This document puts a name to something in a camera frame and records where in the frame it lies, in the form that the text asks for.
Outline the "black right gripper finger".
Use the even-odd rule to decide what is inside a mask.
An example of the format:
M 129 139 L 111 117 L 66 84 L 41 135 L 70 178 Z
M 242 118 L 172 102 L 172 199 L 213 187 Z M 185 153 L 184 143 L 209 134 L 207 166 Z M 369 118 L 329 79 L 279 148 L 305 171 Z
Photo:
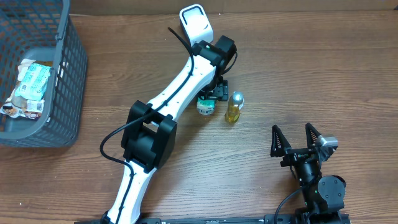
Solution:
M 305 132 L 306 132 L 308 148 L 320 145 L 318 138 L 321 136 L 321 133 L 317 131 L 311 123 L 307 123 L 305 125 Z
M 287 154 L 292 146 L 283 135 L 282 131 L 277 125 L 272 127 L 272 144 L 271 144 L 271 157 L 282 157 Z

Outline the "yellow liquid bottle grey cap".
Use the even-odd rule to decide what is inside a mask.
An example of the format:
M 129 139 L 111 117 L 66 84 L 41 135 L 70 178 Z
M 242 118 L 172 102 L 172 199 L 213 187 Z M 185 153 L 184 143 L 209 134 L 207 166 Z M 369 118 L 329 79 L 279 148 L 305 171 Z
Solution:
M 244 95 L 241 91 L 234 91 L 228 100 L 228 107 L 224 115 L 227 123 L 235 123 L 239 119 L 240 112 L 244 106 Z

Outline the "green white Knorr container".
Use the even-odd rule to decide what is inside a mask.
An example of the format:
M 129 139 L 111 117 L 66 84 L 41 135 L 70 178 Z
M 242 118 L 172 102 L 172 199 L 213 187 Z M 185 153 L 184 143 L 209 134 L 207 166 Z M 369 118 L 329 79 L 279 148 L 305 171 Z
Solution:
M 216 101 L 215 100 L 202 100 L 200 97 L 197 98 L 197 111 L 202 115 L 211 115 L 215 112 Z

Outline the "mint green snack packet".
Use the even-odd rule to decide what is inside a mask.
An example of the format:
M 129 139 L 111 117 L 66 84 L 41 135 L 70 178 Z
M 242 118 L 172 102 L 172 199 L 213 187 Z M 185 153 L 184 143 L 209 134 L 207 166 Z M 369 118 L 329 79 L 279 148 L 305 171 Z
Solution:
M 23 77 L 16 88 L 15 95 L 27 100 L 40 101 L 47 89 L 50 69 L 51 67 L 39 63 L 32 63 L 27 68 L 23 68 L 20 73 Z

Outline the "brown printed snack pouch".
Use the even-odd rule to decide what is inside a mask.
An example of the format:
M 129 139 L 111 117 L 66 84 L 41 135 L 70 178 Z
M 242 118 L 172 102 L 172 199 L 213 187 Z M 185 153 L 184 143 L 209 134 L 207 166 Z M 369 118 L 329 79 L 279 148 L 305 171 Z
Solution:
M 16 96 L 16 90 L 20 87 L 21 81 L 25 77 L 28 68 L 35 60 L 24 59 L 18 66 L 18 78 L 10 97 L 1 106 L 1 114 L 10 118 L 27 118 L 38 120 L 44 109 L 44 100 L 27 100 L 22 96 Z

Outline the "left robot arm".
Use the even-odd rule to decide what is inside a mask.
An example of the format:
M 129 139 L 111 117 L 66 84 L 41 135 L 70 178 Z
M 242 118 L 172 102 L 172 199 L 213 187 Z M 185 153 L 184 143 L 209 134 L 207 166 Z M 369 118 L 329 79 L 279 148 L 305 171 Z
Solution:
M 185 108 L 194 99 L 205 103 L 228 99 L 223 74 L 236 61 L 234 41 L 223 35 L 215 45 L 202 40 L 185 47 L 189 58 L 183 70 L 148 103 L 136 101 L 126 124 L 112 132 L 123 133 L 124 173 L 114 205 L 101 223 L 136 223 L 150 179 L 174 149 L 177 121 Z

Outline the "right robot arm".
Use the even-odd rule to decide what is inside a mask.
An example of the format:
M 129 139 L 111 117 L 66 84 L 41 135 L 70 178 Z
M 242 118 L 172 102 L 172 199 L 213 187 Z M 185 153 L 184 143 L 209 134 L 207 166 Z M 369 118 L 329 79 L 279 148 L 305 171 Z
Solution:
M 338 148 L 338 140 L 333 135 L 322 135 L 311 123 L 305 125 L 307 146 L 293 149 L 280 128 L 272 127 L 270 156 L 280 157 L 281 167 L 288 167 L 299 188 L 286 196 L 278 205 L 273 223 L 282 223 L 279 215 L 283 205 L 298 193 L 302 193 L 305 206 L 289 216 L 290 223 L 349 223 L 347 215 L 340 210 L 345 207 L 346 182 L 338 175 L 322 174 L 322 164 Z

